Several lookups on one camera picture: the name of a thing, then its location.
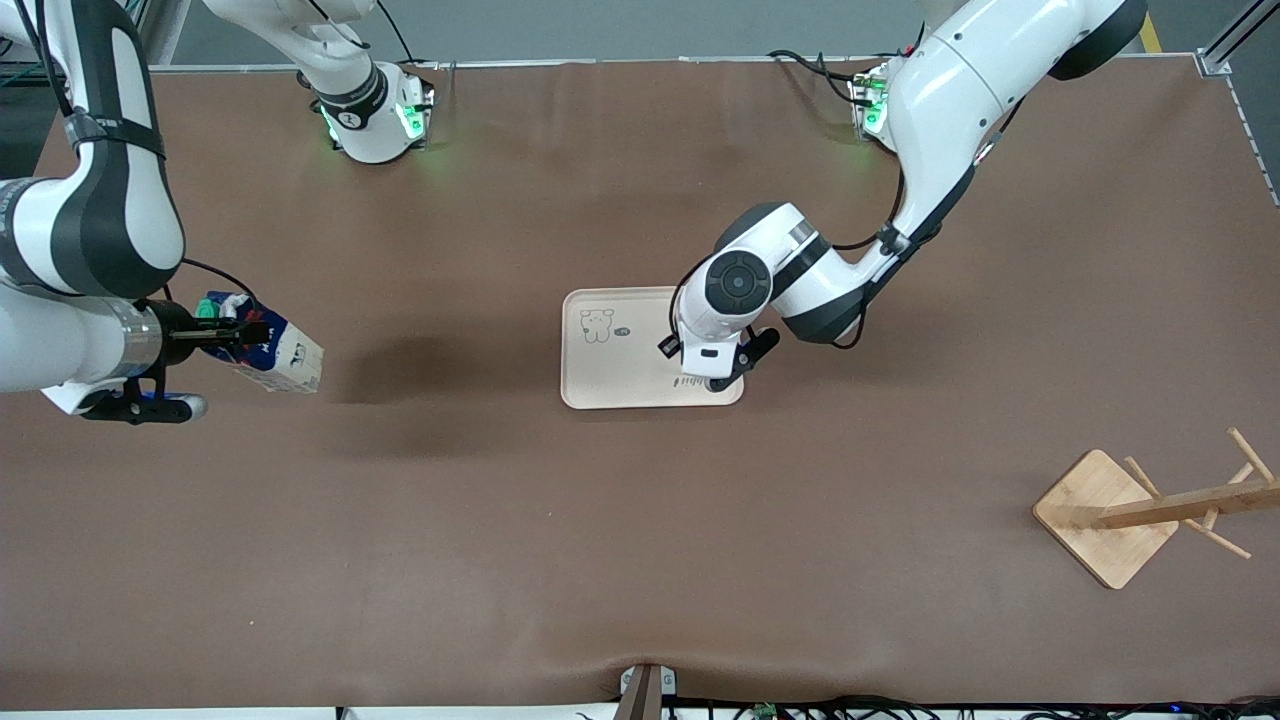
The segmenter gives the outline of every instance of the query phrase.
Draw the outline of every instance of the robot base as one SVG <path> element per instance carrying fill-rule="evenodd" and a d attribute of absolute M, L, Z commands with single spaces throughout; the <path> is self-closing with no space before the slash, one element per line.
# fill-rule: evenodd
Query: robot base
<path fill-rule="evenodd" d="M 742 380 L 712 392 L 705 378 L 654 351 L 671 332 L 672 287 L 579 290 L 564 299 L 561 398 L 575 410 L 732 405 Z"/>
<path fill-rule="evenodd" d="M 364 129 L 349 129 L 321 110 L 334 150 L 367 164 L 388 163 L 411 147 L 426 145 L 435 88 L 392 63 L 375 63 L 387 77 L 387 101 Z"/>

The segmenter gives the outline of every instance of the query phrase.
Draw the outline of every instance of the brown table mat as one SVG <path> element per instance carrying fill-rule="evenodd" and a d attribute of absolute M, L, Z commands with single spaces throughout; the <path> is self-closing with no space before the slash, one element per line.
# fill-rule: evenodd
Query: brown table mat
<path fill-rule="evenodd" d="M 1280 691 L 1276 515 L 1112 592 L 1029 511 L 1092 447 L 1165 492 L 1230 477 L 1229 425 L 1280 462 L 1280 215 L 1189 58 L 1046 81 L 856 351 L 785 336 L 716 410 L 564 407 L 563 297 L 673 283 L 759 201 L 861 240 L 892 158 L 794 65 L 431 77 L 435 146 L 387 167 L 292 74 L 156 78 L 189 255 L 325 380 L 195 359 L 187 427 L 0 398 L 0 706 L 589 701 L 639 660 L 685 696 Z"/>

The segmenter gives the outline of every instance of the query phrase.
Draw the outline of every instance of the robotic arm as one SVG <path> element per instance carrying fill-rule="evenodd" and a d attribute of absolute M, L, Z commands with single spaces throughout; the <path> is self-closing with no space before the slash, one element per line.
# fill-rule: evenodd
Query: robotic arm
<path fill-rule="evenodd" d="M 0 392 L 42 389 L 96 419 L 198 418 L 202 398 L 165 393 L 165 366 L 196 347 L 262 342 L 264 328 L 142 300 L 177 272 L 184 238 L 132 20 L 113 0 L 0 0 L 0 35 L 64 68 L 60 104 L 79 156 L 67 178 L 0 182 Z"/>
<path fill-rule="evenodd" d="M 1101 67 L 1138 33 L 1146 9 L 1146 0 L 970 0 L 909 58 L 860 79 L 870 91 L 860 129 L 897 152 L 905 184 L 867 252 L 849 263 L 794 205 L 756 205 L 677 290 L 663 352 L 681 352 L 685 373 L 723 389 L 777 343 L 773 331 L 742 341 L 768 305 L 804 342 L 852 333 L 969 187 L 992 123 L 1044 74 L 1070 79 Z"/>
<path fill-rule="evenodd" d="M 270 42 L 298 65 L 334 143 L 361 163 L 394 160 L 426 138 L 435 91 L 392 63 L 374 63 L 348 23 L 376 0 L 205 0 L 212 13 Z"/>

